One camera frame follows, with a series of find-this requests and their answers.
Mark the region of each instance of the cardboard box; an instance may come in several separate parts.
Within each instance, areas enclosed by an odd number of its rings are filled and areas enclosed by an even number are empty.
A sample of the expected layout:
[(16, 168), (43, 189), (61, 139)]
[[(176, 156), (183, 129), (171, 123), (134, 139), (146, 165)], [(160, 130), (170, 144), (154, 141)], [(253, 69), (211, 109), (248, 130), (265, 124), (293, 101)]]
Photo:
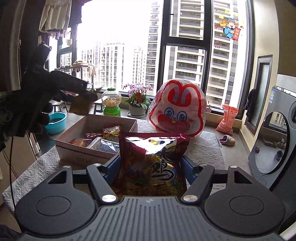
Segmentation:
[(86, 133), (99, 131), (107, 127), (120, 126), (121, 130), (137, 132), (137, 120), (104, 115), (87, 115), (71, 126), (56, 140), (56, 147), (62, 161), (88, 166), (93, 163), (105, 164), (114, 154), (72, 145), (74, 138), (84, 138)]

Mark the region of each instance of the white tablecloth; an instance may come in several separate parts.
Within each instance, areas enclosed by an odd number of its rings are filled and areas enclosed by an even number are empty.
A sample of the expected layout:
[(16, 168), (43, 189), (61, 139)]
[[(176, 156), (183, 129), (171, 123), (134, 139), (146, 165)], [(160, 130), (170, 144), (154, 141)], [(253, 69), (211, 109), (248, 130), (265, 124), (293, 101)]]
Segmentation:
[[(138, 132), (149, 133), (157, 131), (152, 129), (146, 120), (138, 120)], [(203, 131), (199, 136), (191, 138), (185, 155), (196, 164), (207, 163), (215, 167), (215, 169), (225, 169), (220, 143), (214, 133)], [(15, 203), (63, 165), (64, 163), (61, 162), (57, 149), (54, 146), (38, 158), (13, 182), (12, 187)], [(224, 184), (214, 184), (212, 193), (224, 187)], [(13, 213), (14, 207), (10, 187), (2, 195), (10, 212)]]

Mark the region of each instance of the metal screw head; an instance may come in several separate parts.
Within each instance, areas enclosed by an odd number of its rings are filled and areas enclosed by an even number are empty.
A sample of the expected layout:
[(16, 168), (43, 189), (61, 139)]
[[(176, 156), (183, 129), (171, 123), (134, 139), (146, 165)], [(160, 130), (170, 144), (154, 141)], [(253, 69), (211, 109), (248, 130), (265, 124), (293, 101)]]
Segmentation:
[(195, 201), (197, 201), (198, 200), (198, 197), (197, 196), (195, 196), (195, 195), (185, 195), (184, 197), (183, 197), (183, 200), (184, 201), (186, 201), (186, 202), (195, 202)]
[(104, 202), (114, 202), (116, 199), (117, 197), (112, 194), (107, 194), (102, 197), (102, 201)]

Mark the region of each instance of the white flower pot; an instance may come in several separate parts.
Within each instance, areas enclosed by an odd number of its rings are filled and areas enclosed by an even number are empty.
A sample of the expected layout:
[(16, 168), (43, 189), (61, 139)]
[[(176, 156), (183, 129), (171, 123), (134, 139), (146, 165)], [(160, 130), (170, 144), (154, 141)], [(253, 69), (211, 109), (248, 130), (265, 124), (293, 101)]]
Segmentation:
[(146, 112), (142, 107), (134, 107), (131, 105), (129, 105), (128, 109), (132, 116), (143, 116)]

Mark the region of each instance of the blue cartoon eye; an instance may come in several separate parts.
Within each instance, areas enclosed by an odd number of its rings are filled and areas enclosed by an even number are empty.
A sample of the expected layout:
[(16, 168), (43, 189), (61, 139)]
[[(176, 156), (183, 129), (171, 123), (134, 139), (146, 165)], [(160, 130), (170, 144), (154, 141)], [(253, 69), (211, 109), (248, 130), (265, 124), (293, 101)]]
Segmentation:
[(177, 115), (177, 119), (179, 121), (185, 121), (185, 120), (187, 120), (187, 114), (186, 114), (186, 112), (185, 111), (180, 111), (178, 113), (178, 115)]
[(174, 116), (174, 110), (170, 107), (166, 108), (165, 115), (167, 115), (169, 118), (172, 118)]

